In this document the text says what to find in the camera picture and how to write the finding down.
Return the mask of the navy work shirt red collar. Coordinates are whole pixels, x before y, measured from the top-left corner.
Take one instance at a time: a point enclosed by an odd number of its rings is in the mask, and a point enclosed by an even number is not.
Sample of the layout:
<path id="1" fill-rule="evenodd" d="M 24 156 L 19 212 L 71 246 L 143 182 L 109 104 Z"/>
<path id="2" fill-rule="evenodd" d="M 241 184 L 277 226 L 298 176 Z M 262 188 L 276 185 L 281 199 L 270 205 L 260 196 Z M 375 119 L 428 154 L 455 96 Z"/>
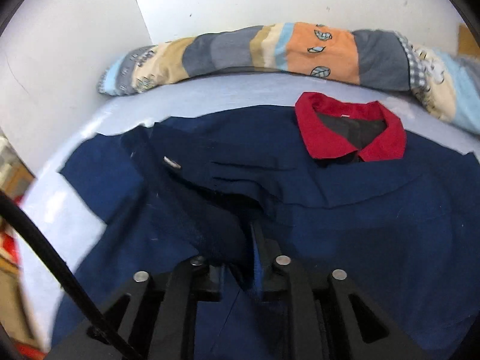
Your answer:
<path id="1" fill-rule="evenodd" d="M 135 272 L 227 263 L 198 307 L 197 359 L 279 359 L 281 303 L 258 297 L 251 224 L 306 270 L 344 270 L 432 359 L 479 317 L 479 161 L 404 129 L 379 102 L 302 94 L 82 143 L 62 176 L 105 224 L 76 270 L 95 302 Z"/>

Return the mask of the striped patchwork rolled quilt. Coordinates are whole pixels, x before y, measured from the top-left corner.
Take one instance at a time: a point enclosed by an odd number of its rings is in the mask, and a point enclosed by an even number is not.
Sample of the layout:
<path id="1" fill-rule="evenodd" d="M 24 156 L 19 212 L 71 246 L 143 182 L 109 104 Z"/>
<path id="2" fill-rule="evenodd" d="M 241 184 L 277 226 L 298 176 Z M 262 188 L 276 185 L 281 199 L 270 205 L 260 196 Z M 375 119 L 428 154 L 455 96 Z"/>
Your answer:
<path id="1" fill-rule="evenodd" d="M 435 118 L 479 134 L 479 60 L 379 29 L 295 22 L 184 37 L 128 52 L 106 69 L 97 91 L 128 96 L 218 72 L 289 72 L 409 92 Z"/>

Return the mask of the wooden headboard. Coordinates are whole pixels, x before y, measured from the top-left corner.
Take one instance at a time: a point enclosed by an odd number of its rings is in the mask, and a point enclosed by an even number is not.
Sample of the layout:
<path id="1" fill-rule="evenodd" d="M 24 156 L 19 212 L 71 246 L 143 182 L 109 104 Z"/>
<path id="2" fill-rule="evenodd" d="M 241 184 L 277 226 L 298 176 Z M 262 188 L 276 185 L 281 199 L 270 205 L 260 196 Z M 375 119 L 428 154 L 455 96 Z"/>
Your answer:
<path id="1" fill-rule="evenodd" d="M 465 24 L 459 25 L 457 54 L 476 58 L 480 57 L 479 45 Z"/>

